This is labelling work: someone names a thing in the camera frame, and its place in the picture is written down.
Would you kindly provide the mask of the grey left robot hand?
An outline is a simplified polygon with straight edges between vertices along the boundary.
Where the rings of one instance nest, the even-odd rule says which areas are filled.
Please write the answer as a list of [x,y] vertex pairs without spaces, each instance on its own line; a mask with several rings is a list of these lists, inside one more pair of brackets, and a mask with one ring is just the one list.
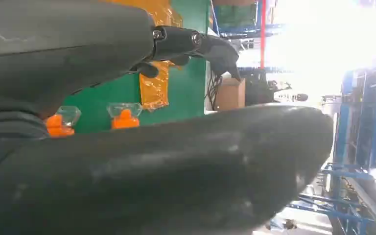
[[49,136],[67,96],[190,56],[237,75],[229,42],[138,7],[0,0],[0,235],[250,235],[294,200],[332,146],[317,108]]

